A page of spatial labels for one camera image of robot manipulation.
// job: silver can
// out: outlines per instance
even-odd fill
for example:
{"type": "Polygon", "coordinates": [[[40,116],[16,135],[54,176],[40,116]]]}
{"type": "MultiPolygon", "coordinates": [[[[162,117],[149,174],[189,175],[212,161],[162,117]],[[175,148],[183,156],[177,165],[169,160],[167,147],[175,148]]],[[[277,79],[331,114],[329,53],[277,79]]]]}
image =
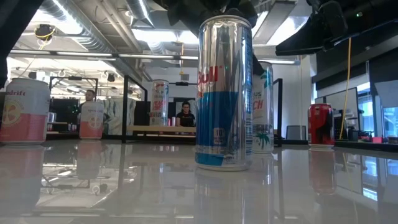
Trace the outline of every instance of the silver can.
{"type": "Polygon", "coordinates": [[[152,99],[150,101],[150,125],[167,126],[169,112],[169,82],[154,80],[152,83],[152,99]]]}
{"type": "Polygon", "coordinates": [[[274,150],[274,77],[272,65],[260,62],[264,73],[253,76],[253,151],[274,150]]]}
{"type": "Polygon", "coordinates": [[[244,170],[252,154],[252,37],[249,22],[216,16],[199,31],[198,167],[244,170]]]}

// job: man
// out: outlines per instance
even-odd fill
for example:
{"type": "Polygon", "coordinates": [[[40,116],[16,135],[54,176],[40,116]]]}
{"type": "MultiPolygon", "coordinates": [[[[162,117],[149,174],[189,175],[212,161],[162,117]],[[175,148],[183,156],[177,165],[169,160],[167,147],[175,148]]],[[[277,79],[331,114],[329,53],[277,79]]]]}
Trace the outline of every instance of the man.
{"type": "MultiPolygon", "coordinates": [[[[95,92],[93,90],[87,90],[87,92],[86,92],[86,102],[93,102],[94,101],[94,97],[95,97],[95,92]]],[[[80,111],[81,111],[81,107],[83,106],[83,104],[85,104],[85,103],[82,103],[79,106],[80,111]]]]}

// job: chair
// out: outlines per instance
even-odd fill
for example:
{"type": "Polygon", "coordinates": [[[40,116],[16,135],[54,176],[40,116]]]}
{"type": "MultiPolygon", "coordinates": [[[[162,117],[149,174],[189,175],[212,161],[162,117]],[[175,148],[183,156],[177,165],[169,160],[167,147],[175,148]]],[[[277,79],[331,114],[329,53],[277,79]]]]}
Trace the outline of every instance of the chair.
{"type": "Polygon", "coordinates": [[[302,139],[300,138],[300,125],[288,125],[286,127],[286,140],[307,140],[307,127],[302,127],[302,139]]]}

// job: person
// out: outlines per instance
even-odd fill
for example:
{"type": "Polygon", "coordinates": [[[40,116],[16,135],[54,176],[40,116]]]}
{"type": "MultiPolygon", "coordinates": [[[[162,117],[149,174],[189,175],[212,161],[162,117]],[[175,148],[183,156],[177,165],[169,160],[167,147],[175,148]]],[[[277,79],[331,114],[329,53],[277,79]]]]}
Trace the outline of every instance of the person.
{"type": "MultiPolygon", "coordinates": [[[[94,97],[95,97],[95,92],[94,92],[94,90],[87,90],[87,91],[86,91],[85,97],[86,97],[86,102],[94,102],[94,97]]],[[[80,104],[80,106],[79,106],[80,111],[81,111],[81,107],[82,107],[83,104],[85,104],[85,103],[81,103],[81,104],[80,104]]]]}
{"type": "Polygon", "coordinates": [[[176,125],[178,127],[194,127],[195,116],[191,113],[191,104],[187,101],[182,103],[181,112],[177,114],[176,125]]]}

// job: blue and silver can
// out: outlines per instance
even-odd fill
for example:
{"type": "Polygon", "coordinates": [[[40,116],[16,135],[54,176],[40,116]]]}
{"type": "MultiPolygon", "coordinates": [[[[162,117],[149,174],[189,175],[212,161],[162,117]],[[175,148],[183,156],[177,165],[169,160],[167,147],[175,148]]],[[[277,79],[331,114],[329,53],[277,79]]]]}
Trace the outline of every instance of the blue and silver can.
{"type": "Polygon", "coordinates": [[[252,37],[249,22],[216,16],[199,31],[198,167],[245,170],[252,154],[252,37]]]}

